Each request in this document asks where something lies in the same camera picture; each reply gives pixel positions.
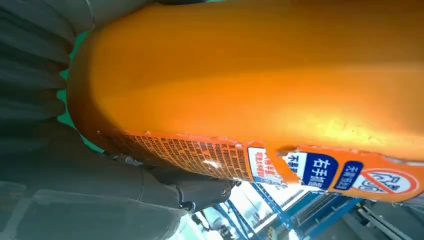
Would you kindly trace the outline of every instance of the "blue label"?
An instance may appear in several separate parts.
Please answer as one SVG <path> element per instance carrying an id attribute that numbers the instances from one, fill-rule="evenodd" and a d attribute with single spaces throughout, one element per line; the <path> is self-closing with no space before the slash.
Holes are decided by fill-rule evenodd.
<path id="1" fill-rule="evenodd" d="M 354 184 L 355 180 L 361 173 L 364 165 L 359 161 L 348 161 L 344 164 L 343 170 L 341 171 L 340 177 L 334 186 L 334 189 L 338 190 L 349 190 Z"/>
<path id="2" fill-rule="evenodd" d="M 303 184 L 327 190 L 337 172 L 339 163 L 331 156 L 307 153 Z"/>

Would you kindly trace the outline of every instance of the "orange metal casing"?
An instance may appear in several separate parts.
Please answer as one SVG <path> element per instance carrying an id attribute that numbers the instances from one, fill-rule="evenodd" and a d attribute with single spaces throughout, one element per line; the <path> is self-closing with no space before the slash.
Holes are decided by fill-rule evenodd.
<path id="1" fill-rule="evenodd" d="M 421 1 L 151 5 L 86 39 L 68 107 L 107 150 L 99 133 L 261 142 L 288 183 L 298 146 L 424 161 L 423 26 Z"/>

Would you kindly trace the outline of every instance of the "warning sticker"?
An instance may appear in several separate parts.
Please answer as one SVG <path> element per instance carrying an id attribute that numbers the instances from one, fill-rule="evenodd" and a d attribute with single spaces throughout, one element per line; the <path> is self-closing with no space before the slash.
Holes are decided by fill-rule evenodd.
<path id="1" fill-rule="evenodd" d="M 418 181 L 411 175 L 393 169 L 374 168 L 361 172 L 353 188 L 376 194 L 407 194 L 418 189 Z"/>
<path id="2" fill-rule="evenodd" d="M 361 173 L 363 166 L 362 162 L 359 161 L 347 161 L 344 164 L 334 189 L 349 190 Z"/>
<path id="3" fill-rule="evenodd" d="M 302 184 L 327 190 L 339 163 L 331 156 L 310 152 L 290 152 L 282 157 Z"/>
<path id="4" fill-rule="evenodd" d="M 145 133 L 105 136 L 105 140 L 135 158 L 148 160 L 151 154 L 190 172 L 253 181 L 247 146 L 226 138 Z"/>
<path id="5" fill-rule="evenodd" d="M 271 160 L 267 157 L 267 151 L 262 147 L 248 147 L 248 156 L 253 179 L 257 183 L 285 185 L 283 178 Z"/>

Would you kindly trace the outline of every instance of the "white sticker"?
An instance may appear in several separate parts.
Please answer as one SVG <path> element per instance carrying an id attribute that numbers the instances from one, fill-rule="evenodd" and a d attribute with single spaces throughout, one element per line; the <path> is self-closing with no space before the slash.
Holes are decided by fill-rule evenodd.
<path id="1" fill-rule="evenodd" d="M 282 159 L 293 173 L 295 173 L 300 179 L 303 179 L 307 157 L 308 154 L 306 152 L 289 152 L 287 155 L 283 156 Z"/>
<path id="2" fill-rule="evenodd" d="M 283 178 L 277 173 L 272 161 L 267 156 L 267 150 L 262 147 L 247 148 L 250 169 L 253 179 L 258 183 L 285 185 Z"/>
<path id="3" fill-rule="evenodd" d="M 353 184 L 357 190 L 376 194 L 405 194 L 418 186 L 418 181 L 405 172 L 378 168 L 363 170 Z"/>

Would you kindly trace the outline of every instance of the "prohibition sign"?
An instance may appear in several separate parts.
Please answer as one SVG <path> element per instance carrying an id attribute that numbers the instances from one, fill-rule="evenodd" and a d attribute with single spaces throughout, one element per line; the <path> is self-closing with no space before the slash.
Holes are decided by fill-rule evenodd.
<path id="1" fill-rule="evenodd" d="M 363 170 L 354 189 L 376 194 L 407 194 L 418 189 L 419 183 L 410 174 L 394 169 L 371 168 Z"/>

